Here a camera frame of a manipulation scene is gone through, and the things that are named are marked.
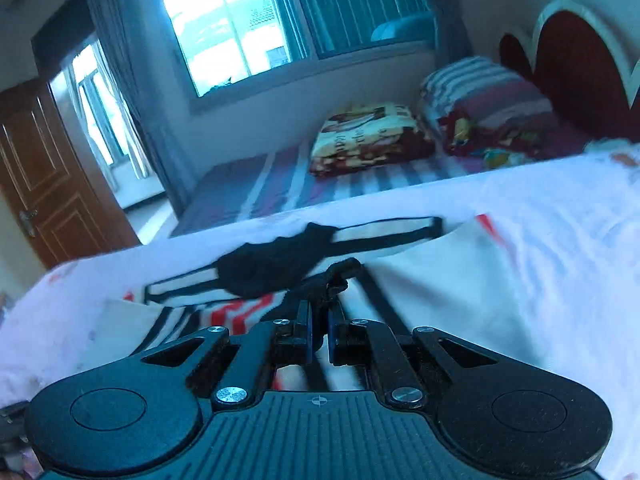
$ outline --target red headboard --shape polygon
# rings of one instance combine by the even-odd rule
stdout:
[[[613,33],[590,10],[556,0],[532,41],[505,34],[500,60],[533,81],[556,113],[594,138],[640,142],[640,63],[631,65]]]

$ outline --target screw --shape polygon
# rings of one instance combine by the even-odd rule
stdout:
[[[216,392],[216,398],[220,402],[226,402],[227,404],[237,404],[246,399],[246,390],[238,388],[237,386],[230,386],[228,388],[222,388]]]
[[[414,405],[422,400],[423,394],[416,388],[412,388],[410,386],[402,386],[401,388],[396,388],[395,390],[393,390],[391,392],[391,397],[397,402]]]

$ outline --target door panel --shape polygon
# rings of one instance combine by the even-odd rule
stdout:
[[[0,124],[0,187],[47,267],[140,243],[124,212],[98,200],[46,82],[2,92]]]

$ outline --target window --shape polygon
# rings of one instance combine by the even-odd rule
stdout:
[[[424,0],[161,0],[198,96],[303,59],[432,41]]]
[[[113,95],[98,72],[98,64],[91,46],[86,47],[73,61],[78,81],[82,109],[89,127],[89,135],[98,145],[107,164],[117,164],[129,158],[122,114]]]

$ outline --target striped mattress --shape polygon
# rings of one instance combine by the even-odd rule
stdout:
[[[358,173],[316,178],[310,145],[216,166],[198,184],[173,236],[398,187],[485,171],[479,158],[436,155]]]

